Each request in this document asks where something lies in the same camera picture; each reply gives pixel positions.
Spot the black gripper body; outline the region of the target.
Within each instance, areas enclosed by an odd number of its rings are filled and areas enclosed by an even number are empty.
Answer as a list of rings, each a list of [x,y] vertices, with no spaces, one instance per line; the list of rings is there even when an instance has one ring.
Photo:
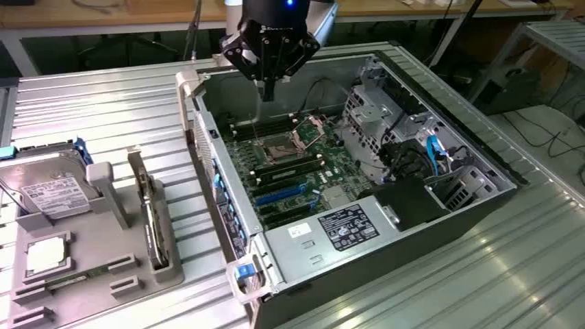
[[[292,32],[294,37],[305,37],[309,4],[308,0],[242,1],[240,31],[264,26]]]

